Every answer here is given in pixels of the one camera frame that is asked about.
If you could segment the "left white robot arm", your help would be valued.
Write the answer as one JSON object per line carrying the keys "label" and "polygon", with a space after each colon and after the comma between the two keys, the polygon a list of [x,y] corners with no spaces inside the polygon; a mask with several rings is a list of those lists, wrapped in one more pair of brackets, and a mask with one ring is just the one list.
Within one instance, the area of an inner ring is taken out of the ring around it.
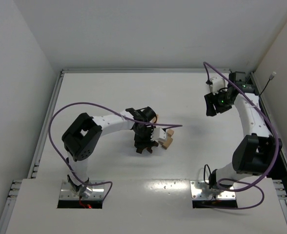
{"label": "left white robot arm", "polygon": [[158,142],[151,140],[154,126],[147,126],[142,122],[151,122],[157,117],[150,108],[127,108],[118,115],[91,117],[87,113],[80,114],[61,137],[65,150],[66,161],[71,167],[71,174],[67,176],[72,190],[76,194],[82,193],[88,183],[87,162],[88,157],[104,135],[122,130],[134,131],[134,146],[136,152],[141,154],[144,149],[152,153],[152,147],[159,146]]}

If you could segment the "light wood rectangular block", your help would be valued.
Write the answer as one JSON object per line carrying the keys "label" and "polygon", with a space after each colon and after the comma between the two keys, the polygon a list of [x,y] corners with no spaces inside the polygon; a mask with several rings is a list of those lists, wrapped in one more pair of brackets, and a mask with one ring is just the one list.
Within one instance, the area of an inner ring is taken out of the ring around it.
{"label": "light wood rectangular block", "polygon": [[158,118],[159,118],[159,115],[156,115],[153,119],[153,123],[157,123],[158,122]]}

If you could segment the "light wood cube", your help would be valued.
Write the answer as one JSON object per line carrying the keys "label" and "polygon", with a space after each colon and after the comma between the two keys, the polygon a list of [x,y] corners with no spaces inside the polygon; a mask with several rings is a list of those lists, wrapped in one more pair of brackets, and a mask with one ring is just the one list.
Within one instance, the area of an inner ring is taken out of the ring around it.
{"label": "light wood cube", "polygon": [[174,131],[173,131],[172,129],[168,129],[168,130],[167,130],[167,135],[168,135],[168,136],[172,137],[173,134],[174,134]]}

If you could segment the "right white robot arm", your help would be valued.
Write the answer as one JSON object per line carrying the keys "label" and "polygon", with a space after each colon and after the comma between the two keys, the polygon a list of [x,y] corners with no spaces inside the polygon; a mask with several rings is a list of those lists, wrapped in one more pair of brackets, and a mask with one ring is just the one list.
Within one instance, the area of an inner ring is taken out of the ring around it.
{"label": "right white robot arm", "polygon": [[244,138],[234,151],[232,161],[210,173],[208,186],[211,189],[229,189],[236,181],[261,176],[282,148],[281,140],[274,138],[264,120],[256,86],[243,72],[230,73],[228,78],[229,82],[222,78],[208,78],[206,83],[210,92],[204,96],[206,115],[213,117],[235,107]]}

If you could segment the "long light wood block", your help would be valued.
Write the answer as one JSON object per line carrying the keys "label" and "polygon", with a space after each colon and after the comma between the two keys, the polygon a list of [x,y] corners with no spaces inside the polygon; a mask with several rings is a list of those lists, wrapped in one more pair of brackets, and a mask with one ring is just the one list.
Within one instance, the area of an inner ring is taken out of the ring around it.
{"label": "long light wood block", "polygon": [[168,137],[167,140],[162,143],[162,147],[164,149],[168,149],[172,142],[173,142],[173,138]]}

